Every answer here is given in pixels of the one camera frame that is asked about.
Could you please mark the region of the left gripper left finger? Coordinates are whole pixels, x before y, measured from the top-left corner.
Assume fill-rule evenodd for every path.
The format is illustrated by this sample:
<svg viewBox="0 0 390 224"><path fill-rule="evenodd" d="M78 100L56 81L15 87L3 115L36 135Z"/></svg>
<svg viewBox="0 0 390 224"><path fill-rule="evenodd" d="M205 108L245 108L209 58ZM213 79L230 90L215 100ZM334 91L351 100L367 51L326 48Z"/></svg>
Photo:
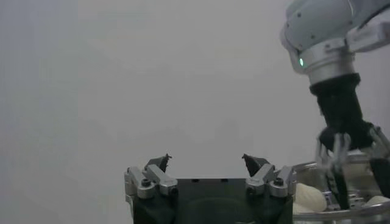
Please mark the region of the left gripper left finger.
<svg viewBox="0 0 390 224"><path fill-rule="evenodd" d="M140 169L131 166L124 172L124 188L127 198L148 200L159 194L164 197L176 197L179 194L179 181L166 174L169 154L152 158Z"/></svg>

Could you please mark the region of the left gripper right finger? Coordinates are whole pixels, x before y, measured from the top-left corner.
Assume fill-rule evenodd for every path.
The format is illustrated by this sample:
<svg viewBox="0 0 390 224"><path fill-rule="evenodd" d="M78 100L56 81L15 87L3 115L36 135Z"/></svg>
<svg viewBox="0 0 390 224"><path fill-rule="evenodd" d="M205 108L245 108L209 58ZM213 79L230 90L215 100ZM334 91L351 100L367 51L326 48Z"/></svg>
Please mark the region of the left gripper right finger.
<svg viewBox="0 0 390 224"><path fill-rule="evenodd" d="M265 158L244 154L249 178L245 179L245 188L250 195L263 195L266 191L271 196L284 198L296 192L297 172L291 166L283 166L277 170Z"/></svg>

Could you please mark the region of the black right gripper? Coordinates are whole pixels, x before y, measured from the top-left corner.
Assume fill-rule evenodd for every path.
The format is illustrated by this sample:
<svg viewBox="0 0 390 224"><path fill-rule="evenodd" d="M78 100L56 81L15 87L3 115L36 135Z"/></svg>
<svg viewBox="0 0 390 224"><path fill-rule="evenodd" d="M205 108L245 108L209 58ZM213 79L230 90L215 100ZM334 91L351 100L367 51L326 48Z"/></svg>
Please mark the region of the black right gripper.
<svg viewBox="0 0 390 224"><path fill-rule="evenodd" d="M350 209L343 172L349 150L371 146L369 163L372 173L381 194L389 198L389 139L379 126L363 119L356 94L360 81L358 73L351 73L310 86L326 123L317 140L315 162L342 210Z"/></svg>

